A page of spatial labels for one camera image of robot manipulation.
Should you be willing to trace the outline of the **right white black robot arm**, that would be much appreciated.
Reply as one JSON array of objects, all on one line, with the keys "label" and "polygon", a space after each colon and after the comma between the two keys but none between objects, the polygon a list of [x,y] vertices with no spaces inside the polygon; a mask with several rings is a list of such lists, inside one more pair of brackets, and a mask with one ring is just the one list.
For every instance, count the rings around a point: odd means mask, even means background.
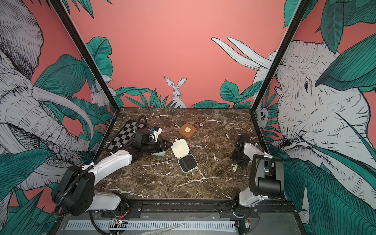
[{"label": "right white black robot arm", "polygon": [[281,158],[273,157],[247,134],[239,134],[231,156],[233,171],[251,165],[249,186],[239,193],[239,204],[251,208],[259,202],[280,198],[284,195],[284,164]]}]

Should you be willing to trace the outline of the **brown clipper case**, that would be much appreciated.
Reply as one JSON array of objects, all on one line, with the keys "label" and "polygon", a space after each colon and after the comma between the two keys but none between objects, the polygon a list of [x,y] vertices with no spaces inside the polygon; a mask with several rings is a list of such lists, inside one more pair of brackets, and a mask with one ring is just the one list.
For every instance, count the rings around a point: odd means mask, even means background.
[{"label": "brown clipper case", "polygon": [[179,134],[186,138],[190,139],[196,132],[196,127],[191,125],[190,123],[185,123],[180,129]]}]

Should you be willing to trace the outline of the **mint green clipper case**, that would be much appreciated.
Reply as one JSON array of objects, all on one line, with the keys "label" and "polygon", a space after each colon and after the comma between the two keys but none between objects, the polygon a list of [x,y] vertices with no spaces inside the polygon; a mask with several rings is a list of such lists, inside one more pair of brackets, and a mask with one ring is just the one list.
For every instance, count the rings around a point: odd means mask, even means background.
[{"label": "mint green clipper case", "polygon": [[155,156],[157,156],[157,157],[164,157],[165,155],[166,155],[166,151],[155,153]]}]

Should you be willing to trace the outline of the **cream clipper case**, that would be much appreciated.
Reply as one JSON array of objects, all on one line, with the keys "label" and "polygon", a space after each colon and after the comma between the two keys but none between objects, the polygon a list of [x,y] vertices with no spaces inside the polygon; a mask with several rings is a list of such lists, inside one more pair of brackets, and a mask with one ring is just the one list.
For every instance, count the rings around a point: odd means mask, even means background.
[{"label": "cream clipper case", "polygon": [[195,157],[190,154],[190,149],[185,139],[176,139],[171,149],[174,156],[178,159],[178,164],[184,173],[188,174],[198,167],[198,162]]}]

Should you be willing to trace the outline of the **cream tweezers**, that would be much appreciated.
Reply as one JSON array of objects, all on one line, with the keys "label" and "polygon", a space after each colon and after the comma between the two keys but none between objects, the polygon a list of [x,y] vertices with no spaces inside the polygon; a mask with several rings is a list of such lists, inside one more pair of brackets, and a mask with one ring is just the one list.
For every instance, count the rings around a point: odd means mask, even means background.
[{"label": "cream tweezers", "polygon": [[235,164],[234,167],[233,167],[233,169],[232,169],[232,171],[233,171],[233,172],[236,172],[236,171],[237,171],[237,168],[238,168],[238,165]]}]

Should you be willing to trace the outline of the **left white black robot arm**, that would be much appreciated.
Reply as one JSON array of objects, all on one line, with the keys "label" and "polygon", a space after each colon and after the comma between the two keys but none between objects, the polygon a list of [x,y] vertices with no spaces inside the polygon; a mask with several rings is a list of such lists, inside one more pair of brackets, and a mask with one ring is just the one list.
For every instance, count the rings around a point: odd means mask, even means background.
[{"label": "left white black robot arm", "polygon": [[146,116],[143,128],[136,123],[130,139],[117,152],[84,166],[71,166],[65,172],[58,189],[53,194],[56,204],[53,216],[81,215],[93,211],[120,211],[121,197],[114,193],[99,193],[94,190],[97,183],[115,171],[129,166],[144,154],[164,152],[172,147],[172,142],[159,139],[160,132],[148,126]]}]

